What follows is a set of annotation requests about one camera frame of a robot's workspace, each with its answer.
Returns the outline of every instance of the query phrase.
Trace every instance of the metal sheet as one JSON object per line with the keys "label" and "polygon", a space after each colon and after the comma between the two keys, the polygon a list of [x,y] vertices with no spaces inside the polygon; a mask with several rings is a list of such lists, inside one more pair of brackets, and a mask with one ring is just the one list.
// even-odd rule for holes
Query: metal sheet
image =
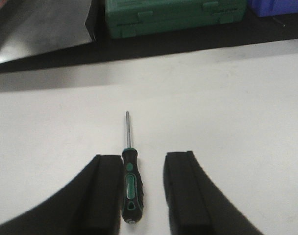
{"label": "metal sheet", "polygon": [[91,42],[85,26],[91,2],[23,1],[0,24],[0,63]]}

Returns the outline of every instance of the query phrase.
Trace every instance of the blue box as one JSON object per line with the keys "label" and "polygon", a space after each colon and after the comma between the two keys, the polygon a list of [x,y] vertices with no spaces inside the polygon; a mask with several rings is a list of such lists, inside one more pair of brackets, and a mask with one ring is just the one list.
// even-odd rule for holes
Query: blue box
{"label": "blue box", "polygon": [[298,0],[248,0],[258,16],[274,16],[298,12]]}

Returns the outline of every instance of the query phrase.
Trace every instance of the white table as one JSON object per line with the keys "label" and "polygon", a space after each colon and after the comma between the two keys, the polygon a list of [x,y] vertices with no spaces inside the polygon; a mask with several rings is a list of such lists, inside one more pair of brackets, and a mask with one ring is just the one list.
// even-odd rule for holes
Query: white table
{"label": "white table", "polygon": [[132,120],[143,219],[170,234],[162,169],[193,150],[265,235],[298,235],[298,40],[0,75],[0,223],[46,200]]}

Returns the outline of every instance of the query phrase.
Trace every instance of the black handle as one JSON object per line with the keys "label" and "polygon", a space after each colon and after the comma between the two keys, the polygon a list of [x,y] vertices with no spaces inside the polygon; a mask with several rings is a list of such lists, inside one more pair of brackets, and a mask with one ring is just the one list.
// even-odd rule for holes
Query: black handle
{"label": "black handle", "polygon": [[122,153],[124,163],[122,218],[129,224],[138,222],[143,216],[143,182],[137,167],[137,155],[134,148],[127,148]]}

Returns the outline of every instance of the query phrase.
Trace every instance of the green plastic case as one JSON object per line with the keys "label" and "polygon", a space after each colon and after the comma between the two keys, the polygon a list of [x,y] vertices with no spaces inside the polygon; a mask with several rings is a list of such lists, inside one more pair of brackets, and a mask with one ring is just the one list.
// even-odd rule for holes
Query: green plastic case
{"label": "green plastic case", "polygon": [[246,0],[105,0],[112,38],[241,21]]}

